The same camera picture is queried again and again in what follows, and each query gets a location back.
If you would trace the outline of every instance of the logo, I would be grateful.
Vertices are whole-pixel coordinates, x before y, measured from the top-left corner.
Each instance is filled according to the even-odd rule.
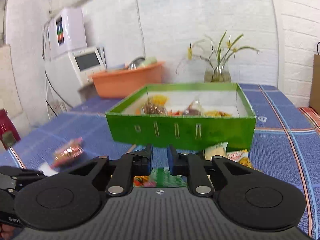
[[[264,116],[259,116],[259,117],[258,117],[258,120],[259,120],[260,122],[266,122],[266,121],[267,121],[267,118],[264,117]]]
[[[8,219],[11,222],[20,223],[20,219],[16,219],[16,218],[12,218],[12,217],[8,217]]]
[[[162,195],[164,193],[164,191],[162,189],[159,189],[156,191],[157,194]]]

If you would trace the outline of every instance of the red object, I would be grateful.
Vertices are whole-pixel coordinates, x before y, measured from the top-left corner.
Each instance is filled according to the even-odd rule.
[[[2,135],[5,132],[11,131],[16,141],[20,141],[21,138],[14,127],[13,123],[11,122],[10,118],[7,116],[7,111],[4,109],[0,109],[0,140],[2,141]]]

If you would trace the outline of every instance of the orange striped cloth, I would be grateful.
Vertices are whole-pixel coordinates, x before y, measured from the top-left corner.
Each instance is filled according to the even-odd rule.
[[[315,131],[320,135],[320,115],[311,107],[299,107],[298,109],[311,122]]]

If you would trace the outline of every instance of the glass vase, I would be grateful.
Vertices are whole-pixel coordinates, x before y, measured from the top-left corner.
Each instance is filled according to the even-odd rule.
[[[228,65],[207,67],[204,73],[204,82],[231,82]]]

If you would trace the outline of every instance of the round black pad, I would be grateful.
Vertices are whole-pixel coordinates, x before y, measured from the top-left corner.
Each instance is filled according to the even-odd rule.
[[[29,227],[63,230],[89,220],[100,207],[99,192],[84,177],[59,174],[25,187],[14,209]]]
[[[281,203],[282,194],[269,187],[255,187],[249,189],[245,194],[247,201],[256,207],[272,208]]]
[[[45,208],[61,208],[72,202],[73,193],[66,188],[49,188],[40,192],[36,200]]]
[[[277,231],[299,223],[305,199],[288,183],[264,174],[249,174],[231,177],[219,194],[218,205],[241,226]]]

